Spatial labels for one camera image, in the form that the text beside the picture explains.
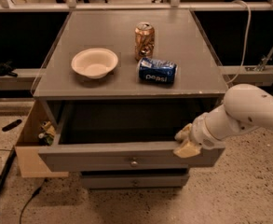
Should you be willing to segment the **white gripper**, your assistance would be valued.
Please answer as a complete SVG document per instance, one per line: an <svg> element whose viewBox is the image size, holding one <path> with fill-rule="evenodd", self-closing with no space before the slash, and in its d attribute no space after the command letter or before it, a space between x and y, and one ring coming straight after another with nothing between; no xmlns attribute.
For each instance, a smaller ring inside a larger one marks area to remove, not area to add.
<svg viewBox="0 0 273 224"><path fill-rule="evenodd" d="M182 142L173 153L179 158L191 158L200 153L200 148L211 150L224 148L225 143L216 139L207 128L207 113L203 113L194 119L193 123L188 123L180 130L174 139Z"/></svg>

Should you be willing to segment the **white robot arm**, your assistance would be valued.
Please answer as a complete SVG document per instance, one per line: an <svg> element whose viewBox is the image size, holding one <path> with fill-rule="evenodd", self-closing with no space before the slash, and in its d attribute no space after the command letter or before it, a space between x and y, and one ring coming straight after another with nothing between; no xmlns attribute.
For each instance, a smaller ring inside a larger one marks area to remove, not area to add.
<svg viewBox="0 0 273 224"><path fill-rule="evenodd" d="M273 96L250 84L231 87L222 103L196 117L175 135L180 142L173 153L180 158L197 156L203 149L223 148L231 136L258 129L273 131Z"/></svg>

